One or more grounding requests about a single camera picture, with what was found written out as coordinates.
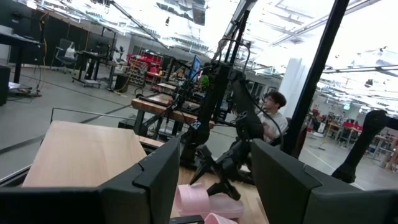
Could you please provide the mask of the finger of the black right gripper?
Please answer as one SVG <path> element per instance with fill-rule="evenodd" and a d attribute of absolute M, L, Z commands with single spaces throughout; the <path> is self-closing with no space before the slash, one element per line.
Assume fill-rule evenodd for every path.
<path fill-rule="evenodd" d="M 231 196 L 232 186 L 230 184 L 218 182 L 218 183 L 215 183 L 212 186 L 210 186 L 206 191 L 209 196 L 212 196 L 215 194 L 220 194 L 220 193 L 224 193 L 228 196 Z"/>
<path fill-rule="evenodd" d="M 211 157 L 200 157 L 199 165 L 189 184 L 193 185 L 200 177 L 202 177 L 209 169 L 211 169 L 211 165 L 212 165 Z"/>

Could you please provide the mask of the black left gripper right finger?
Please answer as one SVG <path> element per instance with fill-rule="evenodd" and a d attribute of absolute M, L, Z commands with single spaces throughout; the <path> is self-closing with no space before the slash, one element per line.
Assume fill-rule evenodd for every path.
<path fill-rule="evenodd" d="M 398 224 L 398 190 L 361 190 L 260 139 L 251 160 L 270 224 Z"/>

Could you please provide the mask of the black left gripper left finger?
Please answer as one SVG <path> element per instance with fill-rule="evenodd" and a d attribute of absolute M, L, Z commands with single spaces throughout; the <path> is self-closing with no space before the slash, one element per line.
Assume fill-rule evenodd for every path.
<path fill-rule="evenodd" d="M 98 187 L 0 188 L 0 224 L 169 224 L 179 164 L 173 138 Z"/>

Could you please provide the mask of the pink slide sandal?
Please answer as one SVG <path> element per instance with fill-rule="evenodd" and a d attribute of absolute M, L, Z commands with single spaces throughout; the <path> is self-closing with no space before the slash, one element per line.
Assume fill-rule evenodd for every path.
<path fill-rule="evenodd" d="M 214 213 L 224 218 L 240 218 L 244 213 L 244 204 L 226 194 L 209 195 L 202 183 L 178 185 L 174 205 L 179 215 L 199 215 L 206 218 Z"/>
<path fill-rule="evenodd" d="M 215 213 L 210 213 L 204 219 L 204 224 L 238 224 L 238 223 L 228 218 L 217 215 Z"/>

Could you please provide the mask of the person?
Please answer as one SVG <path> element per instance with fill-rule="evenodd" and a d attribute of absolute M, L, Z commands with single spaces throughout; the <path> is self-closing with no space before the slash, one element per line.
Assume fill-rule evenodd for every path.
<path fill-rule="evenodd" d="M 262 110 L 258 117 L 264 128 L 263 138 L 265 142 L 271 142 L 280 136 L 288 127 L 286 117 L 279 112 L 287 103 L 283 94 L 278 91 L 269 92 L 262 104 Z"/>

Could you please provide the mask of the wooden workbench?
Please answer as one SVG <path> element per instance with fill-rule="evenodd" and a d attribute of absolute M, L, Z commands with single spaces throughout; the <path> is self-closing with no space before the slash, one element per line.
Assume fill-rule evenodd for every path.
<path fill-rule="evenodd" d="M 185 123 L 186 125 L 192 124 L 197 117 L 195 115 L 181 112 L 178 109 L 174 109 L 173 111 L 167 110 L 166 106 L 162 106 L 159 104 L 158 101 L 155 103 L 151 103 L 149 101 L 146 101 L 142 97 L 140 98 L 135 98 L 131 101 L 131 105 L 134 109 L 137 109 L 137 118 L 134 123 L 134 132 L 137 135 L 142 135 L 145 136 L 146 132 L 144 132 L 144 115 L 145 113 L 150 113 L 154 114 L 156 117 L 154 118 L 154 121 L 158 121 L 161 118 L 169 118 L 171 120 L 174 120 L 174 123 L 178 126 L 178 123 Z"/>

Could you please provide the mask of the white building column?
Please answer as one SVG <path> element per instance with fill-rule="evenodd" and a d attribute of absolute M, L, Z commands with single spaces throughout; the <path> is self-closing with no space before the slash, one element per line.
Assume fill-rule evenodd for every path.
<path fill-rule="evenodd" d="M 289 60 L 279 87 L 279 92 L 283 94 L 287 100 L 286 105 L 279 110 L 285 117 L 293 117 L 309 69 L 309 62 L 304 58 L 292 57 Z"/>

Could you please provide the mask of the blue lit monitor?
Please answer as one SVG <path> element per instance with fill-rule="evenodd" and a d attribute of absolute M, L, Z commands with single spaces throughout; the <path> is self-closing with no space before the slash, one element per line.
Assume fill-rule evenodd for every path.
<path fill-rule="evenodd" d="M 201 63 L 202 63 L 201 58 L 195 55 L 191 65 L 190 73 L 188 75 L 190 81 L 194 81 L 197 72 L 201 68 Z"/>

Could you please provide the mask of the black bin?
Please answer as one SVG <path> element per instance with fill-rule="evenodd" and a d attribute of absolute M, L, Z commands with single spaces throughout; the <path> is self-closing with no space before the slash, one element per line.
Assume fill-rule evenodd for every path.
<path fill-rule="evenodd" d="M 117 73 L 114 91 L 125 93 L 128 89 L 129 75 L 126 73 Z"/>

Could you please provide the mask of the red storage rack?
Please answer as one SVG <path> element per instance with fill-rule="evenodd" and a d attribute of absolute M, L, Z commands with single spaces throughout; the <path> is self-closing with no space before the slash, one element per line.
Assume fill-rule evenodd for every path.
<path fill-rule="evenodd" d="M 144 88 L 147 84 L 150 89 L 161 81 L 163 56 L 141 52 L 140 54 L 128 54 L 129 83 L 136 87 Z"/>

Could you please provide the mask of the black rolling table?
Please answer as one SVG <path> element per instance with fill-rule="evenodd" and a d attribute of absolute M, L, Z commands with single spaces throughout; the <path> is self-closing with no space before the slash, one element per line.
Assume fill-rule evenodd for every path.
<path fill-rule="evenodd" d="M 100 65 L 100 56 L 97 53 L 87 52 L 85 50 L 77 52 L 78 64 L 80 69 L 78 76 L 72 78 L 72 82 L 79 82 L 83 87 L 100 88 L 101 83 L 98 82 L 97 74 Z"/>

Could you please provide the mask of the black office chair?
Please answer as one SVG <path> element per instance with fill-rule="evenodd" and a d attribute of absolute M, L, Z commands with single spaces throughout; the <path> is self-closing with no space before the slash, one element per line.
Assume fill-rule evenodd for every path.
<path fill-rule="evenodd" d="M 77 62 L 77 53 L 75 51 L 75 58 L 70 59 L 65 57 L 65 51 L 70 46 L 73 41 L 67 39 L 60 39 L 60 43 L 58 46 L 55 47 L 55 52 L 53 54 L 53 59 L 51 63 L 51 68 L 56 71 L 62 71 L 64 74 L 67 73 L 67 66 L 74 65 Z M 54 61 L 59 61 L 62 65 L 61 68 L 55 68 Z"/>

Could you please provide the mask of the black desk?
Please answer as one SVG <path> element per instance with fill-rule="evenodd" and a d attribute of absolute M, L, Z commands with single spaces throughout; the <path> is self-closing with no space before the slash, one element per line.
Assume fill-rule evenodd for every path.
<path fill-rule="evenodd" d="M 36 40 L 30 40 L 16 34 L 7 34 L 3 31 L 0 31 L 0 44 L 18 48 L 13 82 L 19 83 L 22 68 L 22 55 L 24 49 L 30 45 L 38 47 L 42 44 Z"/>

